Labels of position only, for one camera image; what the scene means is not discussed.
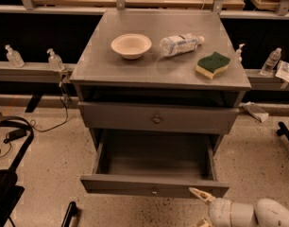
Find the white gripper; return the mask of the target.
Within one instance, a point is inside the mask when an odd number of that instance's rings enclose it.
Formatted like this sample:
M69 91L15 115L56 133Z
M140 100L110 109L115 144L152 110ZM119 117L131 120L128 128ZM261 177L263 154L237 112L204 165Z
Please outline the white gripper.
M195 227L257 227L252 205L216 199L212 194L194 187L190 187L189 191L209 205L208 215L212 222L202 218Z

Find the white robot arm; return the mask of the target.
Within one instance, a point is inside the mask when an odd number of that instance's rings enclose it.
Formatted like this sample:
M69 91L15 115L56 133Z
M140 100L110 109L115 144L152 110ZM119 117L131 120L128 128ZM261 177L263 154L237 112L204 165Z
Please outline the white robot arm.
M289 210L277 201L260 199L255 205L238 203L190 187L189 191L208 205L210 219L195 227L289 227Z

